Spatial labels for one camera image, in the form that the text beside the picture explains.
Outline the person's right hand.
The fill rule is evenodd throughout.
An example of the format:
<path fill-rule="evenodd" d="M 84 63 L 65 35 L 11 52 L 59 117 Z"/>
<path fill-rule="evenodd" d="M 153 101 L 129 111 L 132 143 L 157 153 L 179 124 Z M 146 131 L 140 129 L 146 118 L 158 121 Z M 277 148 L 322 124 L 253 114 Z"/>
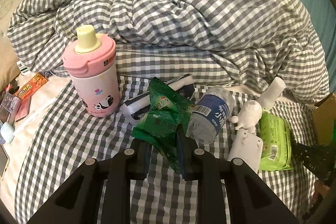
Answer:
<path fill-rule="evenodd" d="M 325 185 L 321 180 L 317 180 L 314 183 L 314 194 L 312 198 L 312 204 L 315 204 L 320 197 L 325 198 L 330 190 L 330 187 Z"/>

